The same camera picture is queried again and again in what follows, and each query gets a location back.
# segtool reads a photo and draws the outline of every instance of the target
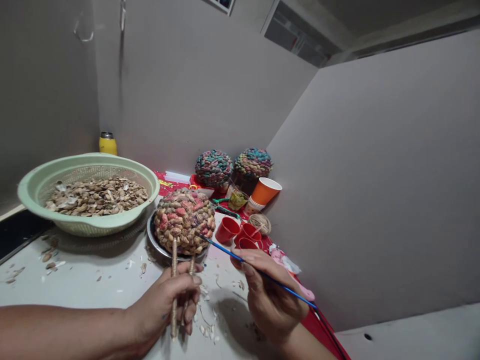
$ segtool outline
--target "hand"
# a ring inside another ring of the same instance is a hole
[[[309,307],[258,270],[301,294],[300,287],[283,266],[262,250],[233,249],[233,253],[245,262],[241,268],[248,283],[248,308],[258,328],[274,344],[285,343],[294,328],[307,316]]]
[[[165,269],[146,293],[125,311],[127,321],[134,324],[135,343],[140,348],[139,356],[145,355],[150,350],[170,324],[174,298],[178,298],[177,320],[180,321],[184,317],[185,332],[188,335],[192,334],[192,320],[197,311],[200,298],[199,285],[202,279],[198,276],[190,276],[189,267],[190,263],[187,261],[179,263],[178,275],[175,278],[172,278],[170,267]],[[203,269],[203,266],[195,264],[197,273]],[[187,298],[189,303],[184,313],[184,303]]]

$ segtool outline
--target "wall hook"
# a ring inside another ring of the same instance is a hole
[[[120,31],[125,31],[125,17],[127,15],[127,0],[120,0]]]
[[[78,17],[78,19],[77,19],[77,21],[76,21],[76,23],[75,23],[75,28],[73,29],[73,33],[75,34],[76,38],[77,38],[78,40],[80,40],[82,43],[88,43],[88,42],[90,42],[90,41],[93,40],[93,38],[94,38],[94,32],[92,31],[90,37],[89,37],[89,38],[86,38],[86,39],[82,39],[82,38],[80,37],[79,33],[78,33],[78,29],[79,29],[79,25],[80,25],[80,19],[81,19],[83,16],[84,16],[84,13],[81,12],[81,13],[80,13],[80,16]]]

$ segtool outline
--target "fingernail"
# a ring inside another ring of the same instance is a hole
[[[247,276],[252,276],[254,274],[254,268],[252,267],[252,265],[247,264],[246,262],[241,263],[241,269]]]

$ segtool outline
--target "yellow thermos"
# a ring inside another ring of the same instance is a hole
[[[100,152],[112,155],[117,154],[117,143],[115,142],[114,135],[111,132],[102,131],[100,134]]]

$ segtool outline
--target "colorful peanut shell ball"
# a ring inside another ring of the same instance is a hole
[[[215,209],[204,193],[183,188],[160,201],[153,223],[158,243],[169,253],[176,241],[178,254],[200,254],[208,242],[196,236],[195,230],[212,237]]]
[[[267,150],[250,147],[235,160],[235,171],[245,180],[266,178],[272,171],[272,158]]]
[[[202,184],[218,188],[232,174],[232,158],[221,150],[205,151],[196,160],[195,172]]]

